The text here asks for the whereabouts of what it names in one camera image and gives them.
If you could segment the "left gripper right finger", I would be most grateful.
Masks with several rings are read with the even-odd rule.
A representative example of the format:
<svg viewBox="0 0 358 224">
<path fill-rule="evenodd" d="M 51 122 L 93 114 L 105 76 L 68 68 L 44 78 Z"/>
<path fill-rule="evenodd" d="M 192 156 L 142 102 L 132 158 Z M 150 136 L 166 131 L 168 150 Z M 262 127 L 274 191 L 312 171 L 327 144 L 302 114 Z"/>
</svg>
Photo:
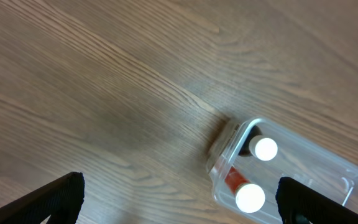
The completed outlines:
<svg viewBox="0 0 358 224">
<path fill-rule="evenodd" d="M 282 177 L 275 195 L 283 224 L 353 224 L 358 214 L 301 184 Z"/>
</svg>

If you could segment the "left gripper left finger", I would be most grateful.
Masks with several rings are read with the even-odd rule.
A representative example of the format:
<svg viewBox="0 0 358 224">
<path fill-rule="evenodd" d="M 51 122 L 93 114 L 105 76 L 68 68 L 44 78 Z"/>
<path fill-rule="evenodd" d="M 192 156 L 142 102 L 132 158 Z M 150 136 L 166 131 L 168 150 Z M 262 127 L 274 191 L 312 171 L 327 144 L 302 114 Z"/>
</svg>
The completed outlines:
<svg viewBox="0 0 358 224">
<path fill-rule="evenodd" d="M 85 198 L 81 172 L 70 172 L 0 208 L 0 224 L 75 223 Z"/>
</svg>

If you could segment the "orange pill bottle white cap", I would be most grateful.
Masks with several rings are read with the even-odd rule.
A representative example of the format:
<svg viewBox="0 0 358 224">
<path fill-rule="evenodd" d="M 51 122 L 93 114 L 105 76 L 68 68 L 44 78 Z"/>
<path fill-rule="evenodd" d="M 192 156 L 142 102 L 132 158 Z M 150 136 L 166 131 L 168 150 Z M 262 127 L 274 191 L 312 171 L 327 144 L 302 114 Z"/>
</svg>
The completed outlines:
<svg viewBox="0 0 358 224">
<path fill-rule="evenodd" d="M 259 211 L 265 203 L 264 190 L 246 179 L 234 166 L 229 169 L 224 179 L 234 196 L 236 206 L 244 213 Z"/>
</svg>

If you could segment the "clear plastic container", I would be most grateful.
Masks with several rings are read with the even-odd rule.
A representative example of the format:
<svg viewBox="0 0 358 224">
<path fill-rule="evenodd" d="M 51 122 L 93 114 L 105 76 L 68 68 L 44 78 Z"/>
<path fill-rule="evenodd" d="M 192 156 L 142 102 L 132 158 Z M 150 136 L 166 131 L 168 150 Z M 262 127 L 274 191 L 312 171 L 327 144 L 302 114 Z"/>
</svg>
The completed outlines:
<svg viewBox="0 0 358 224">
<path fill-rule="evenodd" d="M 272 160 L 239 156 L 253 126 L 277 143 L 278 153 Z M 236 206 L 224 182 L 232 166 L 264 190 L 265 203 L 259 211 L 244 213 Z M 215 201 L 255 222 L 282 222 L 275 199 L 282 177 L 291 177 L 358 214 L 358 166 L 266 118 L 229 121 L 208 151 L 206 170 Z"/>
</svg>

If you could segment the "dark bottle white cap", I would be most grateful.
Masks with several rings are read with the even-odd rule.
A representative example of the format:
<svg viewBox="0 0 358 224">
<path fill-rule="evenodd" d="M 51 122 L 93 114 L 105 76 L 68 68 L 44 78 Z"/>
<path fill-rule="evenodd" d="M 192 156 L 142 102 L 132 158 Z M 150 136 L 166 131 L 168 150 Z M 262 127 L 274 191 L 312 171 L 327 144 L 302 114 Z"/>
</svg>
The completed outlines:
<svg viewBox="0 0 358 224">
<path fill-rule="evenodd" d="M 239 151 L 239 156 L 253 156 L 261 161 L 270 161 L 277 153 L 277 143 L 264 135 L 258 126 L 253 126 Z"/>
</svg>

